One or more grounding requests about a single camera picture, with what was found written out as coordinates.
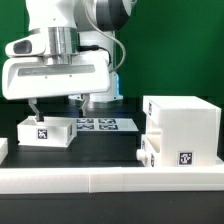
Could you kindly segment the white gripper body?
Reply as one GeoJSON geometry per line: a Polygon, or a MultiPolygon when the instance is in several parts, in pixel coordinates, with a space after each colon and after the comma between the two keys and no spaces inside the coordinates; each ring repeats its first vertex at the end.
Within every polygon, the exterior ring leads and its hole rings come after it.
{"type": "Polygon", "coordinates": [[[79,54],[70,65],[45,66],[40,57],[8,59],[2,71],[2,93],[8,100],[105,92],[110,88],[107,61],[79,54]]]}

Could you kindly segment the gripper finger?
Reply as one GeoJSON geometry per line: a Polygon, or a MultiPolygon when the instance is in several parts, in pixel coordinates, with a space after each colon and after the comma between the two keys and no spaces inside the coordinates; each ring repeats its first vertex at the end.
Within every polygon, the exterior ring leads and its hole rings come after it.
{"type": "Polygon", "coordinates": [[[82,94],[81,95],[81,99],[82,99],[82,105],[79,108],[79,116],[81,118],[86,116],[86,108],[88,106],[89,100],[90,100],[90,96],[88,94],[82,94]]]}
{"type": "Polygon", "coordinates": [[[37,99],[29,99],[28,100],[28,104],[30,106],[30,108],[32,109],[32,111],[35,113],[36,115],[36,121],[37,122],[43,122],[44,121],[44,114],[42,112],[40,112],[38,110],[38,108],[36,107],[37,104],[37,99]]]}

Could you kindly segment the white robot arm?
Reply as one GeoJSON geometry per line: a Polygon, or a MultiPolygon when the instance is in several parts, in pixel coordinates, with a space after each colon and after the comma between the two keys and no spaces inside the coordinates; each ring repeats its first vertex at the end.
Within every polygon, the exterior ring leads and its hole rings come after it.
{"type": "Polygon", "coordinates": [[[76,95],[79,115],[90,96],[111,88],[118,69],[114,32],[131,16],[137,0],[25,0],[29,35],[6,45],[2,94],[8,100],[76,95]]]}

